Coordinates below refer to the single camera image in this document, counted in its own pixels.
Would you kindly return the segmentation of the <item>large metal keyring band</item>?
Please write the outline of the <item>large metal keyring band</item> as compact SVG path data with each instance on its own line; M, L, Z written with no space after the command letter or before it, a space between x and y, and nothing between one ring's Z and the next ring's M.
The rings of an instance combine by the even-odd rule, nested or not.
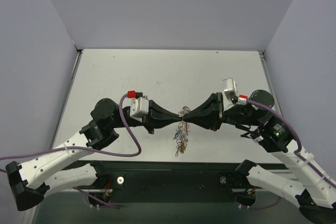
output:
M186 147L188 144L188 134L185 132L185 121L184 121L184 116L190 112L190 108L187 106L183 106L178 115L182 118L182 121L179 122L176 132L174 135L173 140L176 142L176 146L178 143L184 142Z

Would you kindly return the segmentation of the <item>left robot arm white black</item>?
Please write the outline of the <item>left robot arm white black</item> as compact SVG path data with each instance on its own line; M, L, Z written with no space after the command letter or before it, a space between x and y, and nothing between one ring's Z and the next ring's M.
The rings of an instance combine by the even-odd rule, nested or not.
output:
M170 124L182 121L172 113L139 94L125 94L119 103L109 98L98 101L91 111L92 120L71 138L45 152L28 154L29 161L19 163L15 156L5 167L8 183L18 211L40 204L47 196L78 186L101 188L109 176L100 165L89 163L79 168L66 169L70 164L93 153L115 157L137 157L142 148L132 127L142 126L152 134ZM119 138L117 128L125 128L137 151L130 154L112 153L105 148Z

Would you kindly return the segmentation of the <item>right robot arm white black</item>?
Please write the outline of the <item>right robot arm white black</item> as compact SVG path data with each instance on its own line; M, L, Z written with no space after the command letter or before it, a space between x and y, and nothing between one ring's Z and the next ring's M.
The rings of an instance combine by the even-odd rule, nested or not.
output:
M273 110L274 99L264 90L251 96L234 91L212 94L183 120L216 131L230 124L245 131L267 153L281 161L296 180L274 174L245 160L236 172L251 186L265 189L295 205L311 223L335 223L335 180L307 152L293 127Z

